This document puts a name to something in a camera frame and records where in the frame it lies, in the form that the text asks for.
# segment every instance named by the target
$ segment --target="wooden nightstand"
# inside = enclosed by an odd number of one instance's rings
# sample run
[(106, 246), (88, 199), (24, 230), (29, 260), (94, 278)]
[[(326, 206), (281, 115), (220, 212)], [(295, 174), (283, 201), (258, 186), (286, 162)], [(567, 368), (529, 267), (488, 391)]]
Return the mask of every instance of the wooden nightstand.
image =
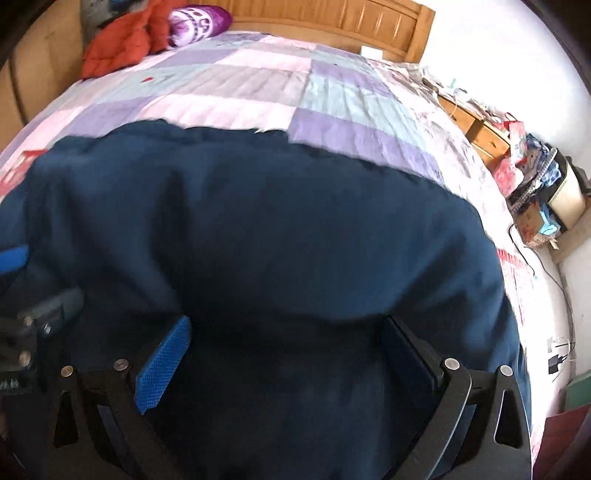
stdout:
[(437, 94), (439, 103), (462, 130), (488, 170), (493, 171), (510, 149), (509, 138), (471, 105)]

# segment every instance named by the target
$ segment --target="green object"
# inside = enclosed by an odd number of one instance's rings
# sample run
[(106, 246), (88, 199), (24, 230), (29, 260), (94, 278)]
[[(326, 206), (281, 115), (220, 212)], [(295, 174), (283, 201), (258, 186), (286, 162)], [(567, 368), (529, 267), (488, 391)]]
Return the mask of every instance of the green object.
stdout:
[(589, 403), (591, 403), (591, 370), (573, 378), (568, 384), (564, 410), (574, 410)]

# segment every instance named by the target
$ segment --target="wooden headboard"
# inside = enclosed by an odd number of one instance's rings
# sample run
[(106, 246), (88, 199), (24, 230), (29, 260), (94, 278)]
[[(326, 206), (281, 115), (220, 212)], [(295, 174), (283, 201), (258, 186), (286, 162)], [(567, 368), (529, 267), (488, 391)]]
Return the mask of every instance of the wooden headboard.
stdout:
[(361, 45), (384, 59), (419, 62), (435, 12), (411, 0), (200, 0), (234, 16), (233, 30), (321, 43), (353, 53)]

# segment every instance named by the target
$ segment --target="power adapter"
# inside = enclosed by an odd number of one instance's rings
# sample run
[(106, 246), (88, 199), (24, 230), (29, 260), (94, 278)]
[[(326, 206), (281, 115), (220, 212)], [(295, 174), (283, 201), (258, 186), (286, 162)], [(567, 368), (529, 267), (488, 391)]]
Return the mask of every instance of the power adapter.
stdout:
[(548, 358), (548, 375), (555, 374), (558, 371), (558, 366), (566, 360), (566, 355), (554, 355)]

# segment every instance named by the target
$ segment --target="white wall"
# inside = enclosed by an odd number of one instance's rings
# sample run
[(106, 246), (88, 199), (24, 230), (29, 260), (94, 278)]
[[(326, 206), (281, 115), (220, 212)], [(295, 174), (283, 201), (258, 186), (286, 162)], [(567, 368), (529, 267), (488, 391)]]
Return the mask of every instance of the white wall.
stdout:
[(576, 336), (576, 374), (591, 369), (591, 238), (561, 265), (568, 284)]
[(591, 174), (591, 96), (520, 0), (420, 0), (435, 10), (421, 64), (444, 85), (513, 113)]

